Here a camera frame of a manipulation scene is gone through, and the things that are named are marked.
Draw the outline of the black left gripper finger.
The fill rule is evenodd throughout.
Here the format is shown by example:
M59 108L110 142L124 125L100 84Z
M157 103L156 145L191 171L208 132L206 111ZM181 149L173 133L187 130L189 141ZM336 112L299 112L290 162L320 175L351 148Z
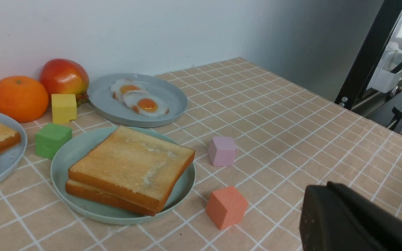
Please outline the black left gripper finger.
M299 222L305 251L402 251L402 220L340 183L306 186Z

